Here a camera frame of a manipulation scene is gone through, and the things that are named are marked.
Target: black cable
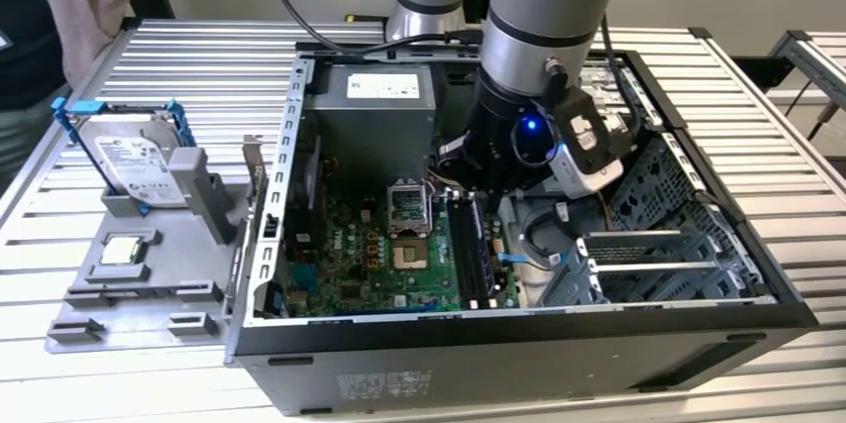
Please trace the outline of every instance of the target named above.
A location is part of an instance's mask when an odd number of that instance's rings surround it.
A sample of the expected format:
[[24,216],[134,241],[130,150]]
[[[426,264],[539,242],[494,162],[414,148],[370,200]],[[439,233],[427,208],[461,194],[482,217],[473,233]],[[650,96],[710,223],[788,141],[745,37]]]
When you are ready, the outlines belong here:
[[353,48],[345,47],[335,42],[333,42],[329,38],[326,38],[315,28],[309,25],[309,22],[301,15],[301,13],[294,8],[294,4],[291,4],[291,0],[281,0],[286,9],[291,13],[291,17],[297,20],[297,23],[301,24],[303,30],[309,32],[309,34],[321,42],[330,50],[345,53],[345,54],[370,54],[382,52],[385,50],[394,49],[407,44],[413,44],[415,42],[427,42],[427,41],[442,41],[449,42],[450,40],[459,40],[463,44],[478,44],[482,42],[482,31],[481,30],[461,30],[457,32],[446,32],[443,34],[422,34],[415,35],[413,37],[406,37],[405,39],[394,40],[393,42],[387,42],[385,44],[373,45],[369,47]]
[[798,103],[798,100],[802,97],[802,94],[805,94],[805,90],[810,86],[810,83],[812,83],[812,81],[809,79],[808,82],[805,83],[805,86],[802,86],[802,89],[798,90],[798,94],[793,98],[793,102],[790,103],[790,106],[788,106],[788,110],[784,112],[784,117],[785,118],[790,115],[790,111],[793,111],[793,106],[796,106],[796,103]]
[[813,141],[814,138],[817,137],[817,133],[820,132],[820,128],[822,128],[822,123],[817,122],[817,125],[814,126],[814,129],[810,130],[810,134],[808,135],[808,140]]
[[640,131],[640,126],[641,126],[640,114],[637,113],[636,101],[630,97],[630,91],[626,88],[626,81],[624,80],[624,73],[621,72],[621,66],[618,65],[618,60],[614,57],[614,46],[612,45],[612,32],[609,29],[609,15],[608,14],[604,14],[601,28],[604,31],[604,44],[606,46],[606,57],[609,58],[609,68],[612,69],[614,82],[618,84],[618,91],[621,92],[621,97],[624,98],[626,107],[629,108],[630,113],[633,115],[633,121],[630,124],[628,124],[628,127],[630,128],[630,133],[633,137],[636,137],[637,132]]
[[[543,214],[541,214],[530,223],[529,225],[523,228],[523,230],[521,231],[521,235],[523,236],[523,243],[529,246],[529,248],[535,252],[537,255],[539,255],[541,260],[546,263],[549,263],[549,256],[551,255],[551,252],[541,247],[538,247],[534,243],[534,240],[531,238],[531,234],[533,231],[537,227],[541,226],[541,224],[543,224],[545,222],[550,221],[553,219],[553,212],[545,212]],[[535,268],[545,270],[545,271],[551,271],[553,268],[551,267],[546,267],[546,266],[541,266],[537,264],[531,264]]]

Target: case label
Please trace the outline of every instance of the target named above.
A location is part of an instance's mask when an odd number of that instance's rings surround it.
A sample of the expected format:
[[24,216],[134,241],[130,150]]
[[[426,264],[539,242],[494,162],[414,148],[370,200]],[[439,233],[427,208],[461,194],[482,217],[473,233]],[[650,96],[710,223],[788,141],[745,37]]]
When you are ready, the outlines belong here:
[[369,400],[426,396],[433,381],[431,370],[347,373],[339,375],[342,398]]

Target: wire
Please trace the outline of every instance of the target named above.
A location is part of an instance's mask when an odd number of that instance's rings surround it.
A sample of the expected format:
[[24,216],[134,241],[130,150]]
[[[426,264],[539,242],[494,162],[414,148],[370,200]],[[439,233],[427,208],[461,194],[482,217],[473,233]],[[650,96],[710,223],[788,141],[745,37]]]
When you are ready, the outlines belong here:
[[597,197],[600,198],[600,205],[604,208],[604,216],[606,217],[606,231],[612,231],[612,212],[609,211],[609,204],[606,203],[606,197],[602,192],[597,192]]
[[796,103],[798,103],[798,100],[801,99],[802,95],[805,94],[805,90],[810,86],[810,83],[812,83],[812,81],[809,79],[808,82],[805,83],[805,86],[802,86],[802,89],[798,90],[798,94],[793,98],[793,102],[790,103],[790,106],[788,106],[788,110],[784,112],[784,117],[785,118],[790,115],[790,111],[793,111],[793,106],[796,106]]
[[814,129],[810,130],[810,134],[808,135],[808,140],[813,141],[814,138],[817,137],[817,133],[820,132],[820,128],[822,128],[822,123],[817,122],[817,125],[814,126]]
[[[553,219],[553,212],[551,211],[545,211],[541,215],[538,215],[537,217],[534,217],[531,219],[531,221],[529,221],[529,218],[531,217],[531,215],[534,215],[537,212],[546,210],[547,208],[550,208],[551,206],[547,207],[542,207],[538,208],[537,210],[533,210],[531,213],[529,213],[529,215],[526,215],[526,218],[523,219],[523,226],[521,227],[521,241],[529,246],[529,249],[534,251],[534,253],[537,255],[539,255],[539,260],[543,262],[549,263],[549,256],[550,256],[550,251],[542,249],[541,247],[538,247],[531,239],[531,232],[533,230],[547,220]],[[537,269],[541,269],[543,271],[551,271],[553,268],[547,267],[547,266],[542,266],[539,264],[533,263],[531,264],[533,267],[535,267]]]
[[443,175],[439,175],[438,172],[431,167],[429,169],[429,173],[433,175],[433,177],[435,177],[441,182],[446,183],[447,185],[450,185],[453,187],[461,187],[462,186],[462,184],[459,182],[457,182],[455,180],[450,180]]
[[630,91],[626,88],[626,82],[624,81],[624,73],[621,72],[621,66],[618,65],[618,60],[614,57],[614,46],[612,45],[612,32],[609,29],[609,14],[604,14],[601,28],[604,31],[604,44],[606,46],[606,57],[609,58],[609,68],[612,69],[614,82],[618,84],[618,91],[621,92],[621,97],[624,98],[626,107],[629,108],[630,113],[633,115],[633,122],[628,126],[630,128],[630,133],[633,134],[633,137],[636,137],[637,132],[640,131],[640,125],[641,125],[640,114],[637,113],[636,101],[630,97]]
[[361,47],[361,48],[345,47],[337,44],[335,42],[333,42],[327,37],[325,37],[321,34],[321,32],[318,32],[318,30],[315,30],[315,28],[311,25],[309,25],[309,22],[306,21],[306,19],[303,18],[298,10],[294,8],[294,4],[291,4],[291,0],[281,0],[281,1],[282,1],[282,5],[285,5],[286,9],[289,10],[291,17],[294,17],[294,20],[297,20],[297,23],[301,24],[301,27],[303,27],[303,30],[309,32],[309,35],[311,35],[315,38],[315,40],[318,40],[318,42],[321,42],[325,45],[325,47],[327,47],[330,50],[338,53],[365,55],[365,54],[391,50],[397,47],[401,47],[407,44],[413,44],[415,42],[427,42],[427,41],[449,42],[450,40],[459,40],[462,41],[462,43],[473,44],[473,43],[479,43],[482,39],[481,30],[462,30],[457,32],[446,32],[443,34],[421,34],[421,35],[406,37],[405,39],[399,39],[393,42],[387,42],[379,45],[373,45],[369,47]]

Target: slotted aluminum table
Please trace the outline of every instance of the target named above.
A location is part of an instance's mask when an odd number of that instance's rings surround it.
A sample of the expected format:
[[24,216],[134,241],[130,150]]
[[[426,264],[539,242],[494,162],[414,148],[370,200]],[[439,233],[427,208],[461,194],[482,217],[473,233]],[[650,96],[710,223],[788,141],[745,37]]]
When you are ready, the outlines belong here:
[[[381,39],[378,24],[319,29],[345,42]],[[261,134],[273,153],[294,43],[306,39],[287,23],[147,21],[100,56],[76,96],[142,104],[179,98],[213,171],[247,180],[242,137]],[[641,53],[824,329],[689,393],[335,420],[846,421],[846,183],[713,40],[686,30],[614,29],[614,42]],[[51,128],[0,201],[0,419],[281,421],[246,371],[222,366],[222,347],[44,351],[102,218],[102,186]]]

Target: power supply label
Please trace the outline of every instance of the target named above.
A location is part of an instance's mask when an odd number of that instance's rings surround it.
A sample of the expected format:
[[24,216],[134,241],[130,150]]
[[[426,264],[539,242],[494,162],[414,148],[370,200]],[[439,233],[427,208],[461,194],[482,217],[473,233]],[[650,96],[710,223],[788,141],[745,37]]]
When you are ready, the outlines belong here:
[[156,143],[144,138],[99,136],[106,165],[131,197],[150,206],[185,205],[186,199]]
[[347,98],[419,99],[421,84],[417,74],[355,73],[347,79]]

